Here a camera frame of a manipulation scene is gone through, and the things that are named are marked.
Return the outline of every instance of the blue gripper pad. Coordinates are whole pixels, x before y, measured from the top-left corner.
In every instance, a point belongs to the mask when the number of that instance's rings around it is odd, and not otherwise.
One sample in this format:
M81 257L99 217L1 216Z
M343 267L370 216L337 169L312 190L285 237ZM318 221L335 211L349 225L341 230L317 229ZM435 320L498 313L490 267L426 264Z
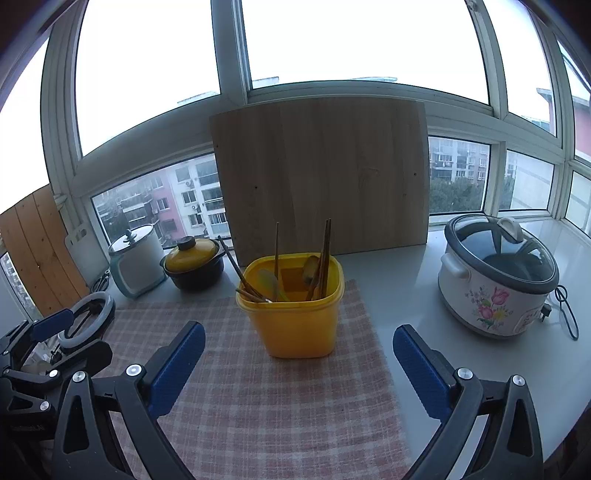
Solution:
M455 379L451 373L443 372L447 382L442 379L437 368L431 363L439 360L434 358L433 351L410 325L402 325L396 329L392 347L427 414L432 419L445 422L452 413L451 385L455 383Z
M62 330L70 328L74 323L74 313L69 309L63 309L39 320L33 324L31 340L35 342L44 342L49 337L60 333Z
M151 384L148 412L154 420L170 413L204 348L205 329L196 323L168 357Z

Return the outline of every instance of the flower pattern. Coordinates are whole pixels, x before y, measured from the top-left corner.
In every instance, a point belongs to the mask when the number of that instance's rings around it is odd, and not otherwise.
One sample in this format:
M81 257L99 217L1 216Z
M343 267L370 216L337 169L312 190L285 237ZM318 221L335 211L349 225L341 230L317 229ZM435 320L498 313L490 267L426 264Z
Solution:
M475 305L472 313L486 330L498 330L504 325L505 318L513 314L513 310L508 310L505 306L510 294L502 288L495 287L495 291L490 295L488 290L481 286L476 291L470 289L465 295Z

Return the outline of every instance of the white cutting board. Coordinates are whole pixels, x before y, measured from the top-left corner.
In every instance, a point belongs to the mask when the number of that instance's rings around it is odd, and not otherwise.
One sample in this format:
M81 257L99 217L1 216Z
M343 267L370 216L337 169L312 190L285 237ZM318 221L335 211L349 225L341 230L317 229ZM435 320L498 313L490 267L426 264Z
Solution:
M92 286L95 280L109 268L109 262L92 228L88 223L83 223L70 233L64 242L82 278L87 285Z

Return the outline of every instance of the white countertop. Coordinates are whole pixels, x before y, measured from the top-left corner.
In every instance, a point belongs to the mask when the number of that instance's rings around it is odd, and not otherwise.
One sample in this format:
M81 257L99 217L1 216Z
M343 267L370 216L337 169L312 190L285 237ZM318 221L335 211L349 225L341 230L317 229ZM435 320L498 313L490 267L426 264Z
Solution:
M439 350L455 368L468 367L483 380L504 382L513 374L522 375L534 401L544 458L562 442L591 399L591 326L586 310L591 247L556 220L523 223L523 227L540 238L556 258L560 283L568 289L579 323L578 342L569 336L553 294L549 298L553 304L550 317L544 323L535 322L518 338L488 339L462 326L443 305L437 288L439 259L446 247L443 230L429 232L426 245L337 256L345 279L357 281L384 349L413 461L426 447L439 421L427 416L392 351L392 335L401 324L411 324L429 347ZM233 296L238 276L229 261L225 262L224 276L205 292L183 293L168 279L138 300ZM113 283L109 292L119 306L132 301L124 298ZM449 478L463 475L484 424L485 418L479 417Z

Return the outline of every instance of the canister lid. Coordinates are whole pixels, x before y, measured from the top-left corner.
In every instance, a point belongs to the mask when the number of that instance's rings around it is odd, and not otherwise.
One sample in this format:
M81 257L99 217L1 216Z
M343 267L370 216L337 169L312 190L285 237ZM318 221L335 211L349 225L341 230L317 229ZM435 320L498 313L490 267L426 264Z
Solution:
M547 294L558 284L553 255L513 219L462 215L446 225L445 236L464 262L506 287Z
M188 272L205 265L218 250L219 246L207 238L185 236L177 240L176 248L166 256L164 265L170 272Z
M120 236L109 247L109 255L113 256L126 250L131 250L154 230L152 225L144 225L133 230L126 230L125 235Z

